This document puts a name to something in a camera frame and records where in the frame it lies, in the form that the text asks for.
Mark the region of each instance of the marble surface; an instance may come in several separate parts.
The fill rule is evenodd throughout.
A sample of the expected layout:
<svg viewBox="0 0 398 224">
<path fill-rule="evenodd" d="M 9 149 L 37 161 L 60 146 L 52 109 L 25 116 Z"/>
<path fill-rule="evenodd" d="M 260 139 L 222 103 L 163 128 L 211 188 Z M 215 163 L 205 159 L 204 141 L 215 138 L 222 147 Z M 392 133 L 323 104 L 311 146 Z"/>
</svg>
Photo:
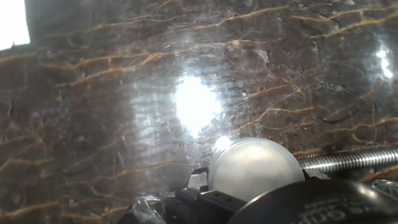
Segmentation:
<svg viewBox="0 0 398 224">
<path fill-rule="evenodd" d="M 115 223 L 229 139 L 397 141 L 397 1 L 26 4 L 32 43 L 0 52 L 0 223 Z"/>
</svg>

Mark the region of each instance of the threaded rod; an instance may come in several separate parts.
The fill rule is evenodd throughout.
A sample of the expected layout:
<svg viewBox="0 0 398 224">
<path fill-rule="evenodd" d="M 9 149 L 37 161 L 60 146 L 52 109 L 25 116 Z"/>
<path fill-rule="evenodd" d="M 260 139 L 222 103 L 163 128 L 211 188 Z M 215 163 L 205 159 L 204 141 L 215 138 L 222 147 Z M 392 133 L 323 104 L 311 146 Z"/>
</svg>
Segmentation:
<svg viewBox="0 0 398 224">
<path fill-rule="evenodd" d="M 364 150 L 350 150 L 320 157 L 298 157 L 298 163 L 303 169 L 318 170 L 324 174 L 331 174 L 343 170 L 355 170 L 367 167 L 388 166 L 398 163 L 398 147 L 374 146 Z"/>
</svg>

